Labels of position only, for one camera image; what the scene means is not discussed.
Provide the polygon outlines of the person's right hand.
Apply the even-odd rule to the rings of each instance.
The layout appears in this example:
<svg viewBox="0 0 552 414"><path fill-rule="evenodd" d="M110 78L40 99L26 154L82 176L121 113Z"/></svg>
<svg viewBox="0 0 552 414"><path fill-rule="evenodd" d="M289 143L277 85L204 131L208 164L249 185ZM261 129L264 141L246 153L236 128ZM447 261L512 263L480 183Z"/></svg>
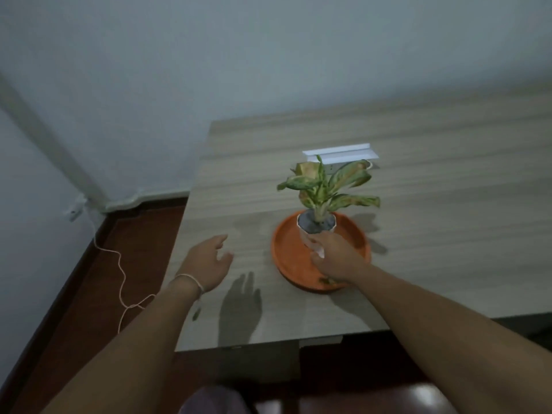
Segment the person's right hand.
<svg viewBox="0 0 552 414"><path fill-rule="evenodd" d="M368 267L365 259L342 236L334 232L329 234L329 244L325 257L311 254L314 266L326 277L340 283L358 285L358 280Z"/></svg>

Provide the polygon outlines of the person's left hand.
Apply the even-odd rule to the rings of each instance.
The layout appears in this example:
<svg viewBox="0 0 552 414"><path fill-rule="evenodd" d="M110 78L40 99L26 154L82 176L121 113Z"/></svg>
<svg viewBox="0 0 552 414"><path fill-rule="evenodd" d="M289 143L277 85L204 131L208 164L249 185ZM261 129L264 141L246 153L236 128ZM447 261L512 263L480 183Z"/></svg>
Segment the person's left hand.
<svg viewBox="0 0 552 414"><path fill-rule="evenodd" d="M219 251L223 249L228 235L216 235L194 246L188 251L175 280L186 279L196 285L200 294L215 289L227 276L231 265L218 263Z"/></svg>

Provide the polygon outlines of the white faceted plant pot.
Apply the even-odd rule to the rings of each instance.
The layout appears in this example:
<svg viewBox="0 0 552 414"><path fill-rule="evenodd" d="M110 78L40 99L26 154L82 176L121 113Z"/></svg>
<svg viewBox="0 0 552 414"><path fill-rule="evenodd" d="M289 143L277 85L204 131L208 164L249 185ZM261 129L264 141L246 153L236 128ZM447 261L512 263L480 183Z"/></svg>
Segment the white faceted plant pot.
<svg viewBox="0 0 552 414"><path fill-rule="evenodd" d="M315 220L315 210L309 208L298 215L296 225L299 229L302 243L312 250L310 247L311 243L308 241L308 235L320 234L324 231L334 232L337 227L337 218L335 214L330 212L325 216L322 222L317 222ZM318 254L318 256L321 258L325 257L324 254Z"/></svg>

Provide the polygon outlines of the person's right forearm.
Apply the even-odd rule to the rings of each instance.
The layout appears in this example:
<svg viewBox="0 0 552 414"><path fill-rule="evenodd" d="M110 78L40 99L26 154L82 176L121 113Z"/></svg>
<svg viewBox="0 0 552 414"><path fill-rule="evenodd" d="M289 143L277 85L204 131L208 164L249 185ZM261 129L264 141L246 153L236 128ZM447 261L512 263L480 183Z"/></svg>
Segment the person's right forearm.
<svg viewBox="0 0 552 414"><path fill-rule="evenodd" d="M552 353L370 264L342 272L460 414L552 414Z"/></svg>

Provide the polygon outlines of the person's left forearm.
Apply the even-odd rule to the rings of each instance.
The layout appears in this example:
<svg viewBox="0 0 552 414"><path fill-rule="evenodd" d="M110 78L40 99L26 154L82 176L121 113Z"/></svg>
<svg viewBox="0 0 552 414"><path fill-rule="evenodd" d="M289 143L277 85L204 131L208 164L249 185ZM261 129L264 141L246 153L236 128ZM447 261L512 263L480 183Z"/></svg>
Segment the person's left forearm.
<svg viewBox="0 0 552 414"><path fill-rule="evenodd" d="M201 297L173 280L40 414L154 414L183 323Z"/></svg>

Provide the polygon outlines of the orange round plant saucer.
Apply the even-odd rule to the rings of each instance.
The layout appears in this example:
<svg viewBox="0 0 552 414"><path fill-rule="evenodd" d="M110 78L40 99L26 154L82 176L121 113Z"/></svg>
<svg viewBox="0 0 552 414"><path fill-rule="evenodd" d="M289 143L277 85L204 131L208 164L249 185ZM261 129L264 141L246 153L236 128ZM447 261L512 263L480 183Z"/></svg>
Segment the orange round plant saucer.
<svg viewBox="0 0 552 414"><path fill-rule="evenodd" d="M288 282L304 291L328 294L348 285L329 281L311 261L312 250L302 240L302 232L297 224L300 215L297 211L286 216L274 230L271 240L271 253L275 266ZM334 213L335 231L342 236L364 258L371 261L371 247L365 233L347 215Z"/></svg>

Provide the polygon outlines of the green leafy plant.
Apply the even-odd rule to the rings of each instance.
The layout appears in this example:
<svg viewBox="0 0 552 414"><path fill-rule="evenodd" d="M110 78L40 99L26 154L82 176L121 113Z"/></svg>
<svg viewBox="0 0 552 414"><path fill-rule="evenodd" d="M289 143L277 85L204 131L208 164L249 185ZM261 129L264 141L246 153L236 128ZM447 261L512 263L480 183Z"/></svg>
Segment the green leafy plant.
<svg viewBox="0 0 552 414"><path fill-rule="evenodd" d="M340 193L342 189L360 187L371 180L370 161L361 159L348 162L334 174L328 175L321 157L317 155L316 159L316 162L296 164L292 169L293 175L277 185L278 191L290 189L299 192L300 202L313 212L316 225L327 222L330 214L341 208L381 206L377 196Z"/></svg>

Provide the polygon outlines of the white flat box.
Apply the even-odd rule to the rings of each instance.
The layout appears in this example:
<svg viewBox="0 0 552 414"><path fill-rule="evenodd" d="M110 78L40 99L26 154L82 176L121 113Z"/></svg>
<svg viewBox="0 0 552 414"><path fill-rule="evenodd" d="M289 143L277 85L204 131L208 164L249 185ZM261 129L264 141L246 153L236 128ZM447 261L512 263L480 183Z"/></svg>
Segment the white flat box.
<svg viewBox="0 0 552 414"><path fill-rule="evenodd" d="M356 145L340 145L336 147L327 147L302 151L303 158L301 162L318 163L317 156L320 156L322 163L327 166L327 171L336 170L340 166L357 160L368 160L373 162L380 157L373 150L369 143Z"/></svg>

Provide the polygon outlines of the white baseboard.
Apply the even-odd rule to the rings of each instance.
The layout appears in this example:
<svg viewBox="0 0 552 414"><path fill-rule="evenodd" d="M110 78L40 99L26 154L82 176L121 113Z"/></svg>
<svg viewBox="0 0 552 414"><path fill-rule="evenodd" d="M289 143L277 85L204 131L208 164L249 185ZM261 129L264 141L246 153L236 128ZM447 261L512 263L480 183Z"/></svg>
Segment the white baseboard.
<svg viewBox="0 0 552 414"><path fill-rule="evenodd" d="M149 193L139 191L137 194L123 200L108 201L98 209L102 213L109 214L116 211L136 208L148 202L187 198L189 197L189 195L190 195L190 190L182 190L182 189L162 190L162 191L149 192Z"/></svg>

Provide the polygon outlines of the person's leg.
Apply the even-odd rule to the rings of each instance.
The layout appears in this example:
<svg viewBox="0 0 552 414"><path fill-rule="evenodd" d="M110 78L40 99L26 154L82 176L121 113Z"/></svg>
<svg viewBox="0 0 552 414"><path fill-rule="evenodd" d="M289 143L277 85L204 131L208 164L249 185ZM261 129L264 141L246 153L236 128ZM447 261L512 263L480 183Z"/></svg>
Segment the person's leg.
<svg viewBox="0 0 552 414"><path fill-rule="evenodd" d="M197 390L178 414L252 414L252 410L235 389L217 385Z"/></svg>

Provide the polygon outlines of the brown glossy chair seat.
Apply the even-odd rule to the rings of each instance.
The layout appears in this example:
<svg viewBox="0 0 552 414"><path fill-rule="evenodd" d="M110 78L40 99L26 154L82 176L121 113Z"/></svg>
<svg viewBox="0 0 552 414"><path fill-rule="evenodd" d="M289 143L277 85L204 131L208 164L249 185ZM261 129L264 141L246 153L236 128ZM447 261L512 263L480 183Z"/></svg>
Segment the brown glossy chair seat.
<svg viewBox="0 0 552 414"><path fill-rule="evenodd" d="M413 383L358 391L300 392L291 384L265 388L251 399L254 414L458 414L431 383Z"/></svg>

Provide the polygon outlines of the white wall plug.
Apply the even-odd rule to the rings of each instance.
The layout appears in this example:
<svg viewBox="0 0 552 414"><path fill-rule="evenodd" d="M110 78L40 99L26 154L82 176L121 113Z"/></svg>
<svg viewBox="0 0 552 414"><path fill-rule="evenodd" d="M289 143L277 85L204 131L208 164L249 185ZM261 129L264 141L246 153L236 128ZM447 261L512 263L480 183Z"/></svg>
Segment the white wall plug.
<svg viewBox="0 0 552 414"><path fill-rule="evenodd" d="M83 214L88 204L86 195L80 194L69 208L64 212L64 217L69 222L74 222Z"/></svg>

